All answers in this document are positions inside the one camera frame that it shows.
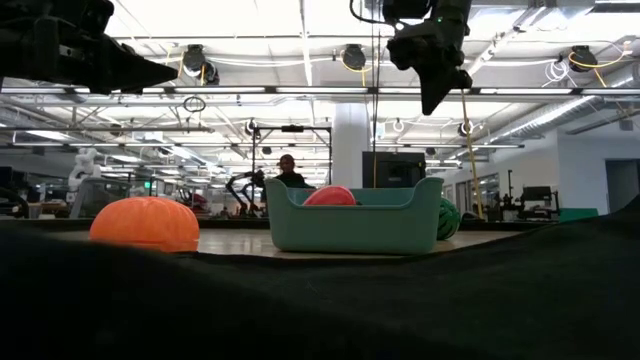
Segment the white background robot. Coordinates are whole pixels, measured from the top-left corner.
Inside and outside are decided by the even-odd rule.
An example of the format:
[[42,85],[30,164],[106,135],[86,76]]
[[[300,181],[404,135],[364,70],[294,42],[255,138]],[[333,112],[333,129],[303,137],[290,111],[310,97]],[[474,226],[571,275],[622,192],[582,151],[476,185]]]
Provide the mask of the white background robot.
[[101,168],[95,163],[98,152],[95,148],[80,148],[75,156],[75,165],[68,176],[70,192],[77,192],[86,178],[100,178]]

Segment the green box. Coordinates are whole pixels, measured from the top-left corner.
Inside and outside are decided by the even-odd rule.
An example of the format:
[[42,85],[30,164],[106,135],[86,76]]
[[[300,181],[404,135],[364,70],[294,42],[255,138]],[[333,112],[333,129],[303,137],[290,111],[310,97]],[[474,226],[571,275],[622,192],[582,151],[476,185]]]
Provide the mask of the green box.
[[560,223],[598,217],[596,208],[561,208],[558,216]]

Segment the long ceiling light rail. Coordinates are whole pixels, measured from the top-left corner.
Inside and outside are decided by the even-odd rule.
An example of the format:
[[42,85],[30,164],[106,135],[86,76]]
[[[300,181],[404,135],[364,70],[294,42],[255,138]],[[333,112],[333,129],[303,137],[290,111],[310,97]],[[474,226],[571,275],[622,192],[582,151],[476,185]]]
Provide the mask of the long ceiling light rail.
[[[483,88],[465,89],[466,95],[489,96],[640,96],[640,88]],[[89,95],[86,87],[4,87],[2,95]],[[237,94],[295,94],[295,95],[420,95],[417,87],[296,87],[296,86],[223,86],[223,87],[149,87],[138,95],[237,95]]]

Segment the black background monitor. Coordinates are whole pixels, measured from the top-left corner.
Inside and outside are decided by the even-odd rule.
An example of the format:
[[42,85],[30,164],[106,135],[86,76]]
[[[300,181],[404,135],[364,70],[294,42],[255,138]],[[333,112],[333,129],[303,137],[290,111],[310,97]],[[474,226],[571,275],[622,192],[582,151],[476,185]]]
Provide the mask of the black background monitor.
[[555,221],[560,215],[559,195],[550,186],[524,187],[518,218],[525,221]]

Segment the black background robot arms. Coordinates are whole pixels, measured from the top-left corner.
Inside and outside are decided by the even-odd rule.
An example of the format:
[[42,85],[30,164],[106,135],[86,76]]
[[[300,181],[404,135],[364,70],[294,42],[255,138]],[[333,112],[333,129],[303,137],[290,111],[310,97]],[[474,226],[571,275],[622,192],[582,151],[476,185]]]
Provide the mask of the black background robot arms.
[[[246,180],[246,183],[236,190],[235,183],[239,180]],[[225,184],[225,189],[240,205],[240,216],[256,218],[261,211],[255,202],[255,189],[263,189],[265,177],[262,170],[248,171],[232,176]]]

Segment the black cloth napkin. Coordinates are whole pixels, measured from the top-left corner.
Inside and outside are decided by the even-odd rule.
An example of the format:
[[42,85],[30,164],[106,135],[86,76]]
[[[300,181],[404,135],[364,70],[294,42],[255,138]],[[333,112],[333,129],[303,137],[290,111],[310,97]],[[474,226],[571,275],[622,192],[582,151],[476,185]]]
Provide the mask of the black cloth napkin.
[[169,255],[0,226],[0,360],[640,360],[640,196],[396,259]]

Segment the teal plastic tub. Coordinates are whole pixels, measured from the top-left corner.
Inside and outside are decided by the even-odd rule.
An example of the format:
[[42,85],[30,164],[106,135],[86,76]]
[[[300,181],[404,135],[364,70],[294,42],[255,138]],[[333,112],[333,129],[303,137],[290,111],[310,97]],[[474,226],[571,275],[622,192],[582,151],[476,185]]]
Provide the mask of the teal plastic tub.
[[353,189],[354,205],[307,206],[312,189],[265,181],[273,244],[281,251],[424,255],[436,243],[443,180]]

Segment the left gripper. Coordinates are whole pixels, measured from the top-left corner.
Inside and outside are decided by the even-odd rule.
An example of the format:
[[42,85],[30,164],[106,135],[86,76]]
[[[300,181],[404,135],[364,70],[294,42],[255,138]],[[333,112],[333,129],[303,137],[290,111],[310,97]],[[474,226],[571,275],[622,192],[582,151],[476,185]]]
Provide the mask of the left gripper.
[[143,95],[145,87],[178,76],[177,69],[148,60],[126,44],[111,41],[107,85],[95,60],[107,23],[104,14],[82,14],[79,19],[0,14],[0,88],[6,78],[21,78],[81,85],[92,94]]

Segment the red toy bell pepper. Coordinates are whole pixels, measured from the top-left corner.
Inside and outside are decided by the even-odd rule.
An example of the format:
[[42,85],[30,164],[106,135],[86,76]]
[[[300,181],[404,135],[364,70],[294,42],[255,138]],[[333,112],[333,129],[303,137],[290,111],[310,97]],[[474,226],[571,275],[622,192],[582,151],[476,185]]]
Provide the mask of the red toy bell pepper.
[[304,206],[354,206],[353,193],[346,187],[326,186],[314,191],[303,203]]

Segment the orange toy pumpkin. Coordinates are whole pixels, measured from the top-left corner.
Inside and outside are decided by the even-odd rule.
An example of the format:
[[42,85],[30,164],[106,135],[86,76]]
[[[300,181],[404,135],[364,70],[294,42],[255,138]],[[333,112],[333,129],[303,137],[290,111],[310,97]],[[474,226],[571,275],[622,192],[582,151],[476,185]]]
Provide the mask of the orange toy pumpkin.
[[105,206],[92,221],[89,240],[167,253],[198,249],[200,227],[191,209],[161,197],[132,197]]

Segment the black background rig frame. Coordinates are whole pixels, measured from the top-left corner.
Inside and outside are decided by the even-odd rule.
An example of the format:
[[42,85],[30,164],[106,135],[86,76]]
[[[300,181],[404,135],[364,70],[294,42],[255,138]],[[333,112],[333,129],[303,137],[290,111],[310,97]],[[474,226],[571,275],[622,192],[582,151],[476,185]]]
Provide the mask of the black background rig frame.
[[303,132],[311,132],[313,133],[321,143],[328,148],[328,183],[332,183],[332,175],[333,175],[333,133],[331,127],[320,127],[320,126],[304,126],[304,125],[282,125],[282,126],[258,126],[256,124],[253,125],[252,134],[251,134],[251,150],[252,150],[252,158],[251,165],[252,170],[255,170],[256,167],[256,148],[259,145],[263,145],[264,141],[274,132],[282,132],[282,133],[303,133]]

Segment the person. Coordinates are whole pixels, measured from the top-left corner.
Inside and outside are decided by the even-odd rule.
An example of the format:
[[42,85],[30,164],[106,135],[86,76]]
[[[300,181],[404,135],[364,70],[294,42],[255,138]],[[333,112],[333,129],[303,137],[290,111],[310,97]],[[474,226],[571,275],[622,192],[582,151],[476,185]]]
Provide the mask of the person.
[[280,174],[276,179],[291,188],[305,188],[307,186],[302,175],[295,171],[295,160],[290,154],[282,155],[279,159]]

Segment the grey door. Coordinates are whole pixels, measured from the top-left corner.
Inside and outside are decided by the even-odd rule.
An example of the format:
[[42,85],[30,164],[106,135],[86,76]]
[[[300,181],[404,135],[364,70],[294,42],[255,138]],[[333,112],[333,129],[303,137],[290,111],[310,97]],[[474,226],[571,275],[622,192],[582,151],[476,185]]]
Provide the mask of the grey door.
[[613,213],[640,194],[640,160],[607,160],[605,166],[609,212]]

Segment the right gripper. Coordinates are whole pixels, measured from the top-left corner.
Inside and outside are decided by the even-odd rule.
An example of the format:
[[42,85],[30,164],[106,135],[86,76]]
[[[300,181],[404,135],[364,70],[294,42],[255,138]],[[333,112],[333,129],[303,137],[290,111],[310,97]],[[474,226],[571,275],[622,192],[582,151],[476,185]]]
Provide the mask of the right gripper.
[[472,88],[473,79],[469,73],[455,69],[464,62],[462,45],[469,33],[466,23],[423,22],[406,26],[388,41],[390,60],[401,71],[445,68],[426,70],[421,74],[423,115],[431,115],[452,88]]

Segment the white square pillar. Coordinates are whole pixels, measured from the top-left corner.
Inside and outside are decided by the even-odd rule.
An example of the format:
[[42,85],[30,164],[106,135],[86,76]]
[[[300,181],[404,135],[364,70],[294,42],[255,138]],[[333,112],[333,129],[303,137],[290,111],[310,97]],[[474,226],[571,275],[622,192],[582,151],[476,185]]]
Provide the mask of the white square pillar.
[[370,118],[365,103],[339,103],[332,124],[332,183],[361,188],[362,153],[369,150]]

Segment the green toy watermelon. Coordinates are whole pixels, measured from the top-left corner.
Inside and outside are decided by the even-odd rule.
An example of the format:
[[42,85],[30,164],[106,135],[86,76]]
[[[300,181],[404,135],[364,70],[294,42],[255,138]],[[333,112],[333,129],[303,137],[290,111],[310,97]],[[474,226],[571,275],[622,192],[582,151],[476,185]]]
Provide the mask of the green toy watermelon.
[[451,238],[460,226],[461,217],[457,207],[446,198],[440,202],[437,240],[446,241]]

